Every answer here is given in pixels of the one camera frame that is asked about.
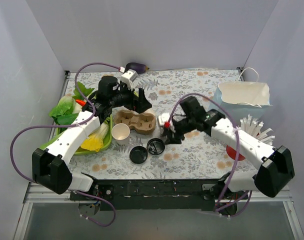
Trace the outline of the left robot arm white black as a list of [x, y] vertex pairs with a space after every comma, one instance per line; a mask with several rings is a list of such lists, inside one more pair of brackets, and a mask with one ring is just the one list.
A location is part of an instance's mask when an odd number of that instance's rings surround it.
[[57, 194], [67, 190], [81, 191], [87, 200], [98, 196], [93, 178], [83, 173], [72, 174], [68, 164], [84, 140], [112, 114], [117, 107], [125, 107], [139, 114], [152, 107], [143, 88], [135, 90], [130, 82], [118, 81], [116, 77], [104, 76], [98, 89], [89, 96], [73, 127], [68, 127], [45, 149], [37, 148], [32, 154], [33, 180]]

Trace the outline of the black plastic cup lid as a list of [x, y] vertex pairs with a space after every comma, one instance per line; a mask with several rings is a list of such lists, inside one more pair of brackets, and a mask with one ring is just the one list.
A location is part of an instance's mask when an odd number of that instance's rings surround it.
[[165, 143], [160, 138], [152, 138], [147, 142], [147, 151], [153, 155], [161, 155], [165, 150]]

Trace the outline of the white paper coffee cup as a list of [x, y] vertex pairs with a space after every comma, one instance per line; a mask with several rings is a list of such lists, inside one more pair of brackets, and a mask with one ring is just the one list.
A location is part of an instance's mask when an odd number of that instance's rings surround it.
[[125, 146], [129, 144], [130, 133], [131, 133], [130, 128], [124, 123], [116, 124], [111, 130], [112, 137], [121, 146]]

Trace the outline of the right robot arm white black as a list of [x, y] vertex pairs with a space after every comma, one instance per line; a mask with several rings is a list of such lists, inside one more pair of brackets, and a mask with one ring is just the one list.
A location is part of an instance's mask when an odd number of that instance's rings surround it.
[[185, 134], [197, 130], [233, 148], [256, 168], [256, 172], [243, 176], [235, 175], [232, 169], [207, 191], [209, 197], [229, 199], [239, 191], [259, 191], [274, 198], [294, 178], [292, 155], [285, 146], [275, 148], [238, 129], [227, 112], [205, 110], [192, 94], [177, 104], [185, 115], [174, 120], [171, 114], [164, 122], [165, 144], [181, 144]]

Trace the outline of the light blue paper bag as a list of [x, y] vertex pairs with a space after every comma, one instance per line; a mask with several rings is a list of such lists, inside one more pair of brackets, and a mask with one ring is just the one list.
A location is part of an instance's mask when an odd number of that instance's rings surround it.
[[248, 116], [260, 119], [265, 111], [271, 107], [270, 88], [267, 83], [260, 81], [259, 73], [250, 68], [256, 74], [256, 81], [236, 81], [219, 83], [209, 109], [224, 109], [237, 124]]

